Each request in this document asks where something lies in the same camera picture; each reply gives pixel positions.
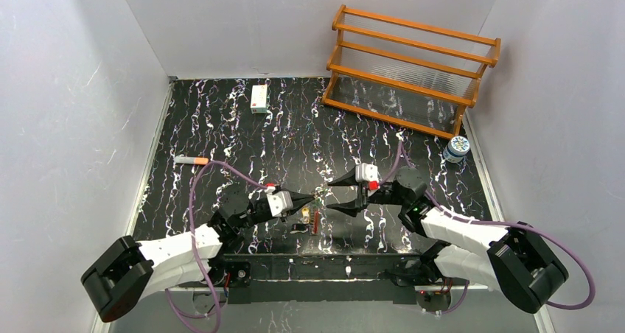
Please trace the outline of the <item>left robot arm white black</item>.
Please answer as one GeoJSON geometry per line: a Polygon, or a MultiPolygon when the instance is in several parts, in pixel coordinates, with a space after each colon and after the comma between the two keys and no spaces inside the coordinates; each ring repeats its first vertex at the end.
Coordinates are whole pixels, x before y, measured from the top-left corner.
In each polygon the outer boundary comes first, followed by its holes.
{"type": "Polygon", "coordinates": [[[226,272],[223,254],[241,243],[245,230],[293,215],[314,199],[287,189],[258,200],[225,197],[209,221],[194,231],[147,241],[118,238],[82,274],[81,284],[100,320],[115,321],[155,292],[202,281],[206,274],[213,282],[220,280],[226,272]]]}

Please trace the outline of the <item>steel key organizer red handle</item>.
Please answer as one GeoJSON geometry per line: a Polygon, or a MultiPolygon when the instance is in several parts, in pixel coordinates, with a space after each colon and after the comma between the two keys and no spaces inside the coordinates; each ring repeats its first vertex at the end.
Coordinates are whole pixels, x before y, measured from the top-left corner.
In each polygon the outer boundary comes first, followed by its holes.
{"type": "Polygon", "coordinates": [[[322,208],[324,207],[326,189],[321,187],[315,191],[314,200],[309,202],[305,208],[308,211],[307,225],[311,236],[318,234],[322,208]]]}

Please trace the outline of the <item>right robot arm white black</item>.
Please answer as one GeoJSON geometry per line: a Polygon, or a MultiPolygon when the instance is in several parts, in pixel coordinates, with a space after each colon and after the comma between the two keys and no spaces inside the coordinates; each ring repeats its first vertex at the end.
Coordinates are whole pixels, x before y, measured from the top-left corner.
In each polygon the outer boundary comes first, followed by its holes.
{"type": "Polygon", "coordinates": [[[461,278],[501,292],[514,306],[535,313],[568,280],[563,263],[524,224],[480,225],[431,200],[417,169],[403,166],[382,182],[376,166],[359,164],[329,186],[354,186],[357,195],[331,209],[356,217],[370,204],[399,206],[398,218],[411,233],[434,240],[415,265],[394,273],[405,280],[433,282],[461,278]]]}

